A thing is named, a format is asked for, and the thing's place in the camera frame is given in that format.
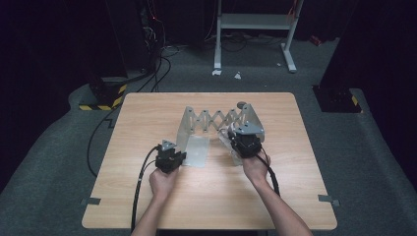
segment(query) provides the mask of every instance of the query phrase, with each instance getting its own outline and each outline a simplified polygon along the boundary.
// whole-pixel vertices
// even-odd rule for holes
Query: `electrical cable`
[[[256,154],[256,157],[267,167],[267,169],[268,169],[268,173],[269,173],[269,176],[270,176],[270,179],[272,180],[272,185],[273,185],[273,190],[279,195],[279,196],[281,196],[281,194],[279,193],[279,185],[278,185],[278,181],[276,180],[276,176],[275,176],[275,173],[273,172],[273,170],[272,170],[272,168],[270,168],[270,163],[269,163],[269,160],[268,160],[268,156],[267,156],[267,153],[265,152],[265,150],[262,148],[262,151],[264,152],[264,154],[265,154],[265,157],[267,158],[267,161],[268,162],[266,162],[262,157],[260,157],[258,154]]]
[[[205,40],[207,40],[208,38],[209,38],[209,34],[211,33],[211,31],[212,31],[212,27],[214,26],[214,20],[215,20],[215,13],[216,13],[216,9],[217,9],[217,1],[214,1],[214,7],[213,7],[214,9],[213,9],[213,13],[212,13],[212,20],[211,20],[211,26],[209,27],[209,30],[208,30],[208,34],[207,34],[207,36],[205,37]]]
[[[119,107],[121,107],[121,103],[116,107],[116,108],[114,108],[113,110],[111,110],[106,116],[104,116],[104,118],[103,119],[101,119],[101,121],[98,123],[98,125],[95,127],[95,129],[94,129],[94,131],[92,132],[92,134],[91,134],[91,136],[89,137],[89,144],[88,144],[88,146],[87,146],[87,165],[88,165],[88,167],[89,167],[89,172],[94,176],[94,177],[97,177],[97,174],[92,170],[92,167],[91,167],[91,163],[90,163],[90,161],[89,161],[89,150],[90,150],[90,148],[91,148],[91,143],[92,143],[92,138],[94,137],[94,135],[95,135],[95,132],[97,132],[97,130],[98,130],[98,127],[100,127],[101,126],[101,124],[104,122],[104,121],[110,121],[110,124],[109,124],[109,126],[108,126],[108,128],[113,128],[114,126],[111,126],[111,124],[112,124],[112,119],[108,119],[108,117],[111,115],[111,114],[113,114],[113,112],[115,111],[115,110],[117,110]]]
[[[166,75],[169,73],[169,71],[171,70],[171,62],[164,58],[164,57],[160,57],[161,59],[165,60],[168,63],[168,70],[165,72],[165,74],[163,74],[163,76],[156,82],[156,84],[153,86],[153,88],[150,90],[150,92],[153,92],[153,90],[158,86],[158,84],[166,77]]]
[[[142,169],[141,172],[139,174],[139,178],[138,178],[138,183],[136,185],[136,191],[135,191],[135,198],[133,201],[133,208],[132,208],[132,222],[131,222],[131,233],[133,232],[133,230],[135,229],[135,225],[136,225],[136,211],[137,211],[137,207],[138,207],[138,198],[139,198],[139,191],[141,190],[141,184],[142,184],[142,178],[144,177],[144,173],[145,170],[147,169],[148,165],[147,165],[147,161],[150,157],[150,155],[157,150],[157,147],[153,147],[147,157],[145,157],[144,163],[142,164]]]

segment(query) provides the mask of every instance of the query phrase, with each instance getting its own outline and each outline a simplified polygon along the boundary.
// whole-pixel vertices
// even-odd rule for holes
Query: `wooden table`
[[[91,193],[92,198],[101,201],[87,206],[83,226],[130,228],[136,183],[145,156],[162,139],[176,142],[185,107],[192,106],[197,114],[204,109],[227,113],[238,101],[251,103],[265,128],[263,147],[271,157],[282,198],[311,229],[335,228],[330,203],[318,199],[318,195],[328,193],[295,97],[286,92],[128,94]],[[216,130],[197,135],[209,137],[205,167],[181,167],[158,227],[273,229],[267,209],[242,166],[233,164]],[[152,196],[149,175],[153,170],[154,165],[145,173],[137,219]]]

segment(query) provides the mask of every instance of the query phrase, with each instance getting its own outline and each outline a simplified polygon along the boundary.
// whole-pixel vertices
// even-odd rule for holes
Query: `black handheld controller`
[[[183,160],[186,158],[187,152],[175,152],[175,148],[166,148],[162,145],[157,145],[157,156],[155,166],[164,173],[169,173],[178,168]]]

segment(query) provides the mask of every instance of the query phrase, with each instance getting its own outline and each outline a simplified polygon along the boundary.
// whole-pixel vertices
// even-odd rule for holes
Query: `dark background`
[[[211,25],[213,1],[154,2],[162,18],[176,19],[165,26],[167,38],[202,43]],[[279,12],[292,1],[276,2],[257,1],[254,7],[250,0],[224,1],[223,9],[236,13]],[[111,22],[108,8],[102,7],[106,2],[95,3],[96,11],[87,14],[100,15],[102,20]],[[359,1],[357,6],[356,3],[305,0],[295,38],[307,40],[315,35],[326,41],[341,36],[322,86],[363,90],[393,155],[416,187],[413,170],[417,167],[414,148],[417,19],[412,12],[416,3],[412,0]],[[87,71],[99,75],[106,65],[116,63],[103,60],[94,64],[91,52],[100,45],[106,45],[109,53],[122,52],[117,51],[121,42],[115,40],[119,32],[111,24],[104,24],[107,36],[101,36],[99,44],[85,43],[90,38],[82,32],[89,23],[73,25],[74,15],[65,1],[3,1],[0,11],[3,190],[39,135],[70,109],[68,95],[89,82]]]

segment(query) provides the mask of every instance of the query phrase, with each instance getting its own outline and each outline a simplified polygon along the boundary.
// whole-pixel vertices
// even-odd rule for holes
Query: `white metal frame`
[[[222,29],[251,29],[251,30],[288,30],[288,36],[285,43],[281,43],[281,48],[288,70],[296,73],[297,68],[292,59],[289,47],[297,28],[298,19],[300,18],[301,8],[304,0],[298,0],[295,9],[295,19],[288,23],[287,15],[260,15],[260,14],[222,14],[221,0],[218,0],[217,8],[217,31],[214,51],[214,70],[213,75],[221,74],[221,30]]]

